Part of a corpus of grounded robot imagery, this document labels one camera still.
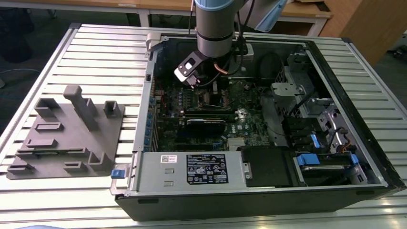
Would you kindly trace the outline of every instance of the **motherboard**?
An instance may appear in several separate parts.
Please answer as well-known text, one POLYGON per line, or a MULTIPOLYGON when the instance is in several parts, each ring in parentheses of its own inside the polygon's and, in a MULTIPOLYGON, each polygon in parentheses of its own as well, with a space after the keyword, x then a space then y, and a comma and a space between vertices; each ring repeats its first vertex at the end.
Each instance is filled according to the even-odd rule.
POLYGON ((233 151, 271 144, 260 106, 269 89, 245 80, 228 80, 221 88, 191 89, 157 81, 160 152, 233 151))

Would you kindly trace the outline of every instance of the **aluminum extrusion table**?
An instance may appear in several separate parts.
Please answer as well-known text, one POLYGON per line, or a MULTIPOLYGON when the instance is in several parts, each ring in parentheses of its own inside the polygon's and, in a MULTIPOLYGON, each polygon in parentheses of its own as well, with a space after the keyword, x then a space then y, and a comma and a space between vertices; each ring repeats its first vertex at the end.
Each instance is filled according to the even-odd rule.
MULTIPOLYGON (((5 172, 28 134, 37 98, 65 102, 67 84, 80 84, 95 103, 125 105, 116 164, 129 163, 140 94, 145 75, 145 39, 149 32, 185 30, 81 25, 71 28, 0 138, 0 228, 48 225, 63 228, 392 228, 407 225, 407 191, 363 201, 333 213, 280 215, 192 221, 135 222, 109 193, 109 177, 8 180, 5 172)), ((362 117, 400 175, 407 179, 407 111, 351 43, 245 33, 245 37, 313 40, 362 117)), ((127 185, 119 180, 119 187, 127 185)))

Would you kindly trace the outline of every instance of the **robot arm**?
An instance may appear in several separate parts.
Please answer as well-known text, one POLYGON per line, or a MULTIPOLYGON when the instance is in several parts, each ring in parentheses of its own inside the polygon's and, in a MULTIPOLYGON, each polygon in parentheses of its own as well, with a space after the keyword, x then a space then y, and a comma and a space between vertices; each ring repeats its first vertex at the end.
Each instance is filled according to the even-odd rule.
POLYGON ((215 63, 209 66, 216 66, 217 71, 217 62, 228 65, 235 55, 232 41, 237 12, 244 25, 268 32, 281 14, 285 2, 287 0, 195 0, 197 51, 191 53, 175 69, 175 75, 184 84, 192 88, 200 86, 201 77, 197 77, 200 73, 196 69, 204 62, 215 63))

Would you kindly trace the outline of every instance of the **power supply label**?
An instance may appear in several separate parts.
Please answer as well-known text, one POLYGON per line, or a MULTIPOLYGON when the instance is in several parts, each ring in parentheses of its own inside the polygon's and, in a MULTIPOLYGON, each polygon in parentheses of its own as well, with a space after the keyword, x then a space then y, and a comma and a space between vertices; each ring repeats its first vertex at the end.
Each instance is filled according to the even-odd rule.
POLYGON ((191 185, 227 184, 229 181, 224 154, 187 155, 187 182, 191 185))

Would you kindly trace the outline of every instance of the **wire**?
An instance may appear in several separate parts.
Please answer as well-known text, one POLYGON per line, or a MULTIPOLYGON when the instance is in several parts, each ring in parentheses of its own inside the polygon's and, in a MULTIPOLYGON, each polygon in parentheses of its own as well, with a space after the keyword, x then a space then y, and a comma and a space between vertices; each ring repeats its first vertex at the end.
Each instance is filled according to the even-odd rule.
POLYGON ((292 107, 291 111, 288 112, 288 116, 295 112, 295 110, 307 102, 307 100, 311 98, 311 96, 315 94, 316 89, 313 89, 301 99, 301 101, 292 107))
POLYGON ((253 12, 253 7, 255 7, 255 0, 252 0, 252 5, 249 6, 247 18, 245 18, 245 21, 244 21, 243 31, 244 31, 244 29, 247 27, 247 23, 248 23, 249 17, 251 17, 252 12, 253 12))
POLYGON ((333 133, 332 133, 332 136, 331 136, 331 139, 329 139, 328 145, 327 145, 327 147, 325 147, 325 154, 328 154, 328 153, 329 153, 329 150, 331 150, 331 145, 332 145, 332 142, 333 142, 333 139, 335 139, 335 135, 336 135, 337 131, 339 131, 339 130, 341 130, 341 129, 344 129, 341 126, 340 126, 340 127, 337 127, 337 128, 335 129, 333 133))
POLYGON ((277 133, 277 132, 269 127, 268 123, 265 123, 265 126, 269 128, 271 132, 273 132, 276 135, 280 135, 280 136, 287 137, 285 135, 277 133))
POLYGON ((195 5, 195 1, 191 0, 191 13, 189 13, 189 20, 188 20, 188 35, 191 35, 191 20, 192 20, 192 14, 193 14, 193 5, 195 5))
POLYGON ((340 153, 344 153, 345 148, 349 147, 349 145, 351 145, 351 140, 349 140, 349 138, 345 136, 345 134, 343 135, 343 138, 347 140, 347 143, 345 143, 344 146, 340 148, 340 150, 339 150, 340 153))
POLYGON ((32 72, 36 72, 36 73, 41 73, 39 70, 35 70, 35 69, 31 69, 31 68, 15 68, 15 69, 9 69, 9 70, 5 70, 5 71, 0 72, 0 74, 8 73, 8 72, 12 72, 12 71, 32 71, 32 72))
POLYGON ((260 71, 260 68, 261 68, 261 65, 263 65, 264 58, 265 58, 267 56, 276 56, 276 58, 279 58, 280 64, 281 64, 281 69, 280 69, 280 71, 279 71, 279 74, 281 73, 283 76, 285 76, 284 61, 283 61, 280 55, 279 55, 275 51, 268 51, 267 53, 264 53, 263 55, 260 55, 257 61, 255 62, 255 77, 256 77, 257 79, 261 78, 261 71, 260 71))

